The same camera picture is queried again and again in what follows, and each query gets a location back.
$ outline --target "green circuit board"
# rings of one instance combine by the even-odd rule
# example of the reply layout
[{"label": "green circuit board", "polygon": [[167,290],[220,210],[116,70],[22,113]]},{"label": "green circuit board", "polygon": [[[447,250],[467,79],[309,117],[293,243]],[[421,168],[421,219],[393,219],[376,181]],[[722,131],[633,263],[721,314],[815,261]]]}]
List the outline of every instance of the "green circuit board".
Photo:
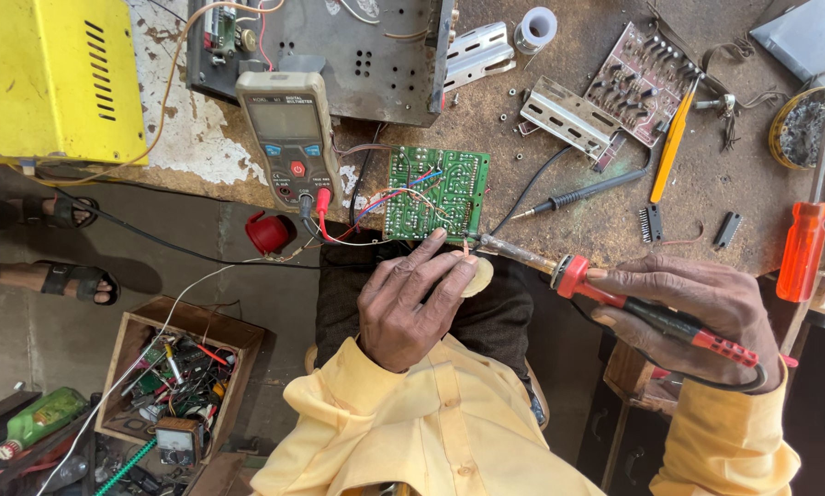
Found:
[{"label": "green circuit board", "polygon": [[443,212],[407,192],[391,197],[385,201],[383,238],[425,239],[442,227],[448,233],[448,241],[462,241],[464,231],[477,232],[490,155],[439,148],[397,148],[391,152],[388,187],[404,187],[426,173],[442,172],[411,188],[422,192]]}]

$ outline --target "sandal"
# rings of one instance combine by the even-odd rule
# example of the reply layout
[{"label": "sandal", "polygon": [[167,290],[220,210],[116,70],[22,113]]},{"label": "sandal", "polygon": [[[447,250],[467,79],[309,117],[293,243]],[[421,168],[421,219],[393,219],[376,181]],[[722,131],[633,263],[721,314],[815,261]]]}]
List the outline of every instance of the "sandal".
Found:
[{"label": "sandal", "polygon": [[[119,301],[121,287],[118,281],[102,268],[65,264],[52,260],[39,260],[34,263],[50,264],[48,274],[45,276],[45,282],[42,284],[42,289],[40,290],[41,293],[63,296],[63,290],[67,287],[67,284],[70,281],[78,281],[79,286],[76,289],[76,299],[79,301],[93,302],[94,304],[100,305],[110,305]],[[101,280],[109,284],[112,289],[106,291],[109,293],[109,299],[107,301],[97,303],[94,301],[94,295],[100,292],[97,290],[97,287]]]},{"label": "sandal", "polygon": [[[87,200],[95,209],[100,209],[97,200],[92,197],[80,196],[76,197],[78,200]],[[91,213],[90,216],[76,224],[76,219],[73,213],[79,209],[73,205],[72,200],[65,197],[59,197],[54,201],[54,215],[48,215],[42,211],[41,197],[23,197],[23,223],[24,224],[41,224],[51,226],[53,228],[60,228],[65,230],[82,229],[90,226],[97,220],[97,215]]]}]

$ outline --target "hand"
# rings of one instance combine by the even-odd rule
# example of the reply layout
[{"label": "hand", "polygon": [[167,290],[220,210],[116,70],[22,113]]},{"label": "hand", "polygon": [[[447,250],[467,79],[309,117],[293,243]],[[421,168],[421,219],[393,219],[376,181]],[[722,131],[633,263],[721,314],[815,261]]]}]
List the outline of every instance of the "hand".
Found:
[{"label": "hand", "polygon": [[[383,369],[402,372],[418,364],[452,325],[462,291],[477,271],[477,257],[440,254],[446,230],[438,228],[407,257],[385,260],[360,291],[359,345]],[[435,282],[424,304],[421,300]]]},{"label": "hand", "polygon": [[[731,267],[663,255],[649,255],[606,271],[591,268],[588,280],[612,293],[649,299],[692,314],[717,335],[740,344],[759,356],[768,381],[750,394],[778,388],[781,381],[779,349],[761,303],[758,283]],[[698,377],[737,385],[754,379],[745,366],[714,351],[664,336],[634,315],[599,306],[592,318],[611,327],[630,346],[643,349],[661,366]]]}]

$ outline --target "wooden workbench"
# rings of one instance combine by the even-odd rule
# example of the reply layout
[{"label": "wooden workbench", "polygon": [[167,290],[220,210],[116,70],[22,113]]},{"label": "wooden workbench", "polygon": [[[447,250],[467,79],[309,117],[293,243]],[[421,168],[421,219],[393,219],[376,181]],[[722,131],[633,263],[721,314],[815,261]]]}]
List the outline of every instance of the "wooden workbench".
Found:
[{"label": "wooden workbench", "polygon": [[[161,3],[180,16],[187,16],[185,0]],[[147,138],[151,140],[170,55],[182,25],[172,14],[147,0],[129,0],[129,4],[143,118]],[[661,9],[673,28],[701,54],[715,43],[743,35],[768,4],[770,0],[743,4],[730,0],[679,0],[662,4]],[[512,30],[534,6],[551,8],[559,19],[559,31],[527,69],[523,67],[528,57],[517,53],[516,69],[459,88],[460,102],[455,107],[449,106],[454,94],[451,92],[443,115],[430,129],[392,125],[381,136],[383,143],[491,153],[488,183],[492,189],[484,197],[480,231],[489,231],[498,224],[531,176],[565,145],[542,130],[527,138],[514,132],[521,120],[518,115],[523,88],[532,87],[541,75],[546,75],[581,94],[624,25],[632,20],[646,28],[651,21],[645,2],[638,0],[541,0],[483,5],[462,0],[456,31],[463,34],[498,20],[505,21],[508,30]],[[271,24],[267,28],[281,27]],[[756,48],[756,56],[744,63],[716,56],[710,71],[737,92],[738,101],[748,101],[773,85],[794,94],[800,82],[759,46]],[[184,61],[185,51],[180,55],[182,71]],[[183,80],[184,73],[174,80],[164,135],[150,155],[151,165],[124,168],[115,175],[273,208],[271,193],[264,184],[262,152],[247,135],[241,110],[187,91]],[[516,89],[516,96],[508,94],[510,88]],[[707,91],[700,91],[699,95],[698,100],[711,99]],[[715,260],[754,275],[773,271],[780,266],[785,232],[791,225],[791,205],[806,199],[813,176],[809,171],[786,169],[771,157],[767,132],[777,109],[768,105],[744,109],[737,118],[740,140],[730,152],[722,152],[724,122],[715,118],[714,111],[692,111],[689,115],[685,139],[660,208],[667,240],[695,238],[700,220],[705,224],[705,235],[699,242],[667,246],[642,242],[638,211],[648,203],[652,174],[637,183],[572,204],[566,210],[510,221],[501,237],[546,256],[583,254],[596,266],[614,265],[654,252]],[[499,119],[501,114],[508,116],[505,122]],[[334,129],[338,146],[347,148],[372,140],[375,124],[343,119]],[[519,161],[517,153],[523,155]],[[341,160],[345,205],[349,204],[349,193],[364,155],[358,153]],[[572,191],[641,167],[645,156],[644,146],[628,140],[616,161],[600,175],[589,168],[582,153],[572,150],[541,177],[522,208],[527,209],[548,195]],[[362,188],[365,197],[386,182],[387,153],[378,152],[375,158]],[[716,252],[712,238],[728,210],[741,214],[744,221],[730,247]],[[330,219],[347,222],[348,213],[330,212]],[[373,215],[368,225],[378,228],[381,222],[380,216]]]}]

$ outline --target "yellow shirt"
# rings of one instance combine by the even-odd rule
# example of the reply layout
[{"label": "yellow shirt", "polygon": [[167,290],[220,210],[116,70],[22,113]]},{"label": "yellow shirt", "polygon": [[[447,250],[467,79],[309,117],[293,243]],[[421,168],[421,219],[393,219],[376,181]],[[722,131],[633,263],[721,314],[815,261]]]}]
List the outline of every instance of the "yellow shirt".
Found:
[{"label": "yellow shirt", "polygon": [[[782,440],[784,390],[743,395],[688,381],[651,491],[791,494],[800,460]],[[253,477],[258,494],[336,495],[386,481],[425,496],[602,494],[550,452],[513,371],[449,334],[403,374],[348,338],[284,398],[299,420]]]}]

